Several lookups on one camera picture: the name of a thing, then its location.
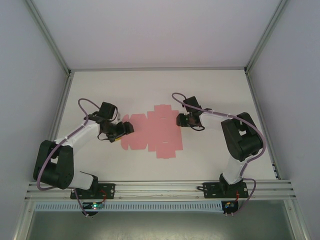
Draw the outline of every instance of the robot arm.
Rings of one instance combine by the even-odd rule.
[[[194,96],[186,98],[183,103],[202,109]],[[177,116],[176,123],[178,126],[189,127],[197,131],[203,131],[205,129],[217,130],[218,125],[220,125],[219,129],[222,127],[230,157],[226,169],[220,175],[219,186],[224,194],[229,189],[237,188],[243,181],[242,174],[246,167],[245,165],[248,164],[248,160],[250,160],[252,156],[257,155],[264,145],[259,134],[240,120],[244,120],[256,127],[254,121],[247,112],[237,115],[237,119],[229,119],[227,117],[228,115],[213,115],[192,107],[183,107],[185,107],[187,114],[180,113]]]
[[[77,130],[54,141],[45,140],[41,143],[33,178],[38,179],[41,168],[59,143],[64,141],[47,162],[40,181],[56,188],[79,188],[95,194],[98,190],[98,177],[82,171],[74,171],[74,155],[91,139],[105,134],[111,143],[124,135],[134,132],[129,122],[119,121],[118,108],[103,102],[99,111],[88,115]]]

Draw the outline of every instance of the white wall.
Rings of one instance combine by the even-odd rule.
[[[34,0],[70,68],[244,67],[280,0]]]
[[[319,0],[288,4],[251,75],[280,169],[319,239]]]
[[[65,75],[22,0],[0,7],[0,239],[13,237]]]

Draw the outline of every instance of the gray floor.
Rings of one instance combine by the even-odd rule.
[[[234,217],[222,213],[36,212],[29,240],[290,240],[282,201],[251,201]]]

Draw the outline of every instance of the black mounting bracket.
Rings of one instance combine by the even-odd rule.
[[[114,183],[98,183],[97,191],[93,193],[90,190],[83,190],[80,188],[76,188],[76,193],[79,199],[104,199],[106,193],[106,200],[114,199],[116,185]],[[75,200],[76,195],[74,192],[71,192],[70,198]]]
[[[249,197],[247,184],[243,181],[236,183],[237,186],[231,187],[228,191],[223,192],[219,182],[204,182],[202,186],[198,186],[197,189],[203,192],[205,199],[236,199]]]

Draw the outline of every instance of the pink paper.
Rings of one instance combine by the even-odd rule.
[[[143,150],[148,145],[149,152],[156,152],[157,159],[176,157],[177,150],[183,150],[181,129],[176,124],[178,110],[171,105],[156,105],[154,111],[145,114],[125,115],[122,121],[129,121],[134,132],[121,138],[124,150]]]

